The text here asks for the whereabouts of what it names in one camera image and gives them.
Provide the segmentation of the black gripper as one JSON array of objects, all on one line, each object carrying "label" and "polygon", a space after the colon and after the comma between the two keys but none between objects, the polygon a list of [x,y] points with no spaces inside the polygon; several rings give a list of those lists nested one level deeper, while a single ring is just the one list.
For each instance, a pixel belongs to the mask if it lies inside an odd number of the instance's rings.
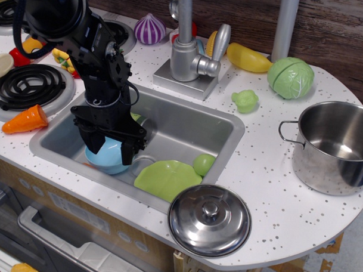
[{"label": "black gripper", "polygon": [[129,106],[73,106],[70,109],[86,147],[97,154],[106,137],[122,142],[122,164],[130,165],[138,150],[147,145],[147,131],[132,118]]}]

